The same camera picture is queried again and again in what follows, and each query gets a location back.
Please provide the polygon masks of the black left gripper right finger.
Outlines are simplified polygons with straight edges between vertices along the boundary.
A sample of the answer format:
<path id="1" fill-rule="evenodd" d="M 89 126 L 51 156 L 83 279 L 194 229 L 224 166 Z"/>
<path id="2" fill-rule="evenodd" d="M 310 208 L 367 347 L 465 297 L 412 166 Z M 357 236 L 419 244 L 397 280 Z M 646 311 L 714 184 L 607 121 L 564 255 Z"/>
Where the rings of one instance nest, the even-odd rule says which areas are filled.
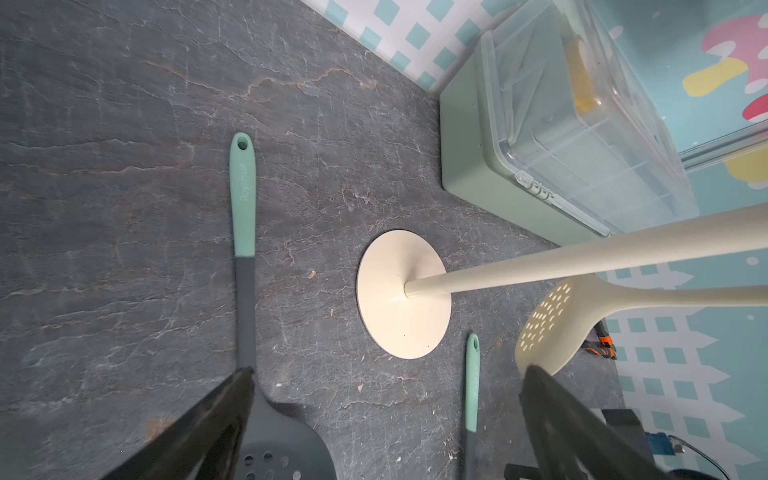
<path id="1" fill-rule="evenodd" d="M 520 403 L 540 478 L 666 477 L 541 367 L 527 368 Z"/>

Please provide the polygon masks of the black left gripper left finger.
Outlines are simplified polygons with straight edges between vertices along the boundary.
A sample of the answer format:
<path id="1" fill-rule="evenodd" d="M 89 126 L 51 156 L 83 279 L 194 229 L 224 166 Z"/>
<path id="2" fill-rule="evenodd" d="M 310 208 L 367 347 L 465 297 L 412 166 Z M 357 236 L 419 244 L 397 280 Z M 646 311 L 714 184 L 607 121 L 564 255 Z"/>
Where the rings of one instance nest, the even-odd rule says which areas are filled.
<path id="1" fill-rule="evenodd" d="M 254 399 L 254 370 L 240 368 L 107 479 L 231 479 Z"/>

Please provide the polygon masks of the grey slotted skimmer green handle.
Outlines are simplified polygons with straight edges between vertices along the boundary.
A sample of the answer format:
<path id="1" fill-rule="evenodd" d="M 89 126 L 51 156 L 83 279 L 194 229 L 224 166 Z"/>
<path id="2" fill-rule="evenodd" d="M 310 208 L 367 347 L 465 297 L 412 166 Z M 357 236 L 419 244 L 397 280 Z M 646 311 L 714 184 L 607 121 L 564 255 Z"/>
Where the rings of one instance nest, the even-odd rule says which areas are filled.
<path id="1" fill-rule="evenodd" d="M 237 366 L 256 367 L 255 246 L 257 171 L 254 145 L 238 132 L 229 152 L 229 186 L 234 241 Z M 236 479 L 335 479 L 330 452 L 305 423 L 278 412 L 258 378 L 235 469 Z"/>

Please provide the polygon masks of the beige skimmer green handle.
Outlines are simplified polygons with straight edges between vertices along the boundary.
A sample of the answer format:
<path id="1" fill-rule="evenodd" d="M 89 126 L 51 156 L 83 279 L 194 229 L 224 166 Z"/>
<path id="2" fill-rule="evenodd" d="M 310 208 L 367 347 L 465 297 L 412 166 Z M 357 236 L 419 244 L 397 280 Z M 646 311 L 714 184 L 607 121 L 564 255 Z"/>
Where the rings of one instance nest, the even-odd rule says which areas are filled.
<path id="1" fill-rule="evenodd" d="M 515 362 L 524 374 L 531 365 L 553 375 L 580 349 L 605 317 L 650 307 L 765 306 L 765 286 L 699 290 L 652 290 L 622 287 L 594 274 L 559 282 L 539 303 L 517 340 Z"/>

